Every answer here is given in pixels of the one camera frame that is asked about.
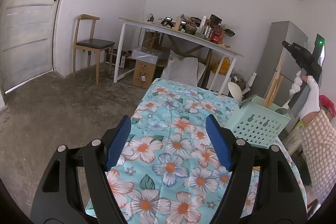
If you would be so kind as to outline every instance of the gray refrigerator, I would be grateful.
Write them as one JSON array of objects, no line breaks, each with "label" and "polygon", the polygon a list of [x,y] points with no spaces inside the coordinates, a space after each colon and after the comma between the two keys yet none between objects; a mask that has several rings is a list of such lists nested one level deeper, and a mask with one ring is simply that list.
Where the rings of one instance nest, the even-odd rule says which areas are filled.
[{"label": "gray refrigerator", "polygon": [[[266,97],[273,76],[277,70],[278,62],[283,50],[282,42],[284,40],[289,44],[295,42],[303,47],[307,47],[308,43],[308,37],[292,22],[273,22],[263,56],[256,71],[257,76],[253,82],[249,95],[257,94],[260,97]],[[289,99],[289,90],[291,89],[296,73],[299,70],[300,67],[295,63],[294,58],[287,50],[285,50],[280,70],[280,74],[283,75],[283,81],[274,100],[276,105],[282,107]]]}]

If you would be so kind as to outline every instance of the white glove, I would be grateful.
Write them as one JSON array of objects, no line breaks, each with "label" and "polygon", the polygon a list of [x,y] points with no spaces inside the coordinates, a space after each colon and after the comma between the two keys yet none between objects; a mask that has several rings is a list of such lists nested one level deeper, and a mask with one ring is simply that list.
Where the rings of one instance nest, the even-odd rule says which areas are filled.
[{"label": "white glove", "polygon": [[289,91],[289,97],[291,99],[292,99],[292,97],[295,93],[298,93],[301,90],[302,80],[301,80],[300,76],[301,76],[301,70],[299,70],[297,72],[296,77],[294,79],[294,83],[292,85],[292,88]]},{"label": "white glove", "polygon": [[304,104],[303,108],[299,112],[299,117],[302,120],[303,117],[312,113],[312,112],[319,112],[319,86],[316,83],[313,76],[309,75],[307,77],[307,85],[310,88],[310,92],[308,95],[308,99]]}]

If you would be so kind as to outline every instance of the concrete floor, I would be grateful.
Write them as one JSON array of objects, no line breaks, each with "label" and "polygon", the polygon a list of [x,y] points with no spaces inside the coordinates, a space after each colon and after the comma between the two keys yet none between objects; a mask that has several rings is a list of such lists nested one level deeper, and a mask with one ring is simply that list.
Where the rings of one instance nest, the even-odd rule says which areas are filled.
[{"label": "concrete floor", "polygon": [[[0,113],[0,177],[15,202],[29,216],[41,176],[61,144],[85,146],[131,116],[146,90],[132,85],[132,75],[113,83],[102,64],[100,86],[95,67],[63,78],[42,75],[5,96]],[[89,200],[84,170],[79,170],[84,204]]]}]

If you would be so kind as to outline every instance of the mint green basket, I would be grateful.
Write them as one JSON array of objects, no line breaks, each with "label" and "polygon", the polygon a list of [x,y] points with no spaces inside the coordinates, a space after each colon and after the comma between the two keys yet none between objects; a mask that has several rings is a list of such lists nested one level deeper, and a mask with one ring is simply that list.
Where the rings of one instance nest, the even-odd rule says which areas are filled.
[{"label": "mint green basket", "polygon": [[253,146],[268,148],[291,120],[288,114],[281,115],[275,110],[280,107],[272,104],[271,108],[263,107],[265,99],[258,96],[237,108],[225,127],[229,128],[236,138],[243,138]]}]

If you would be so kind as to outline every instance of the white table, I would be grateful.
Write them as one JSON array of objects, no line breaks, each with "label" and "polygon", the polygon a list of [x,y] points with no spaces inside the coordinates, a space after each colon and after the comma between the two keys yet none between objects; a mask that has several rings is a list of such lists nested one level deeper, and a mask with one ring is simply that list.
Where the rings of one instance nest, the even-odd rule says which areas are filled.
[{"label": "white table", "polygon": [[204,47],[210,48],[216,52],[219,52],[222,54],[222,58],[220,60],[218,69],[215,73],[215,77],[213,78],[211,85],[209,87],[209,90],[212,90],[213,84],[216,81],[218,72],[221,68],[221,65],[223,63],[224,57],[225,56],[230,56],[232,57],[232,62],[231,65],[229,67],[229,70],[226,73],[226,77],[224,79],[224,82],[219,90],[219,94],[221,94],[224,90],[224,87],[226,86],[229,77],[231,75],[232,69],[236,63],[236,60],[238,58],[238,56],[243,57],[241,54],[231,50],[230,48],[227,48],[224,44],[215,44],[213,42],[210,42],[208,40],[196,37],[194,35],[190,35],[184,32],[180,32],[180,31],[175,31],[172,30],[169,27],[163,27],[161,25],[157,25],[156,23],[152,23],[152,22],[148,22],[148,21],[139,21],[139,20],[133,20],[133,19],[127,19],[127,18],[122,18],[120,17],[119,19],[122,19],[124,21],[122,29],[121,29],[121,34],[120,34],[120,39],[119,39],[119,45],[118,45],[118,53],[117,53],[117,60],[115,62],[116,66],[115,66],[115,71],[114,71],[114,83],[116,83],[118,80],[120,80],[121,78],[125,77],[126,75],[132,73],[134,71],[134,69],[131,69],[121,75],[118,75],[119,72],[119,66],[118,64],[120,63],[120,56],[121,56],[121,52],[122,52],[122,47],[123,47],[123,43],[124,43],[124,37],[125,37],[125,31],[126,31],[126,25],[133,25],[133,26],[137,26],[137,27],[142,27],[145,29],[150,29],[150,30],[154,30],[157,32],[161,32],[161,33],[166,33],[168,35],[172,35],[174,37],[179,37],[191,42],[194,42],[196,44],[202,45]]}]

